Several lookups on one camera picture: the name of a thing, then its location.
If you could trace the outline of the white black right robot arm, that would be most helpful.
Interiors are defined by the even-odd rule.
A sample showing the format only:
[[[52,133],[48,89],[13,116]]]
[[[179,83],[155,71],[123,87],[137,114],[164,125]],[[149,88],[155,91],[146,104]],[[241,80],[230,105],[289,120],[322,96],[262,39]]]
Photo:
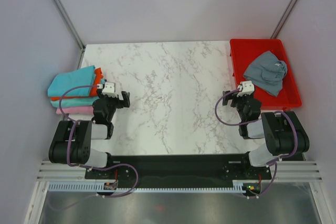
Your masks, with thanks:
[[[261,112],[262,103],[254,94],[238,96],[237,91],[224,91],[220,98],[223,106],[235,108],[240,117],[239,135],[248,139],[261,139],[265,143],[247,154],[247,162],[240,166],[241,174],[248,179],[259,173],[259,167],[271,166],[286,158],[307,152],[309,138],[293,111]]]

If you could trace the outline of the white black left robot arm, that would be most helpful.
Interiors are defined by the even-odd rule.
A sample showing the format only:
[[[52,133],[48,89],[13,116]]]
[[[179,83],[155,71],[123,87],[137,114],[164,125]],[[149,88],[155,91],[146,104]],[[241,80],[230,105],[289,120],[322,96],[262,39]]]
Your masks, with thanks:
[[[91,148],[91,141],[111,139],[116,110],[130,107],[130,93],[122,91],[121,95],[122,99],[101,92],[93,103],[93,118],[89,121],[60,121],[49,148],[49,160],[71,167],[96,168],[103,178],[111,178],[115,165],[108,161],[108,153]]]

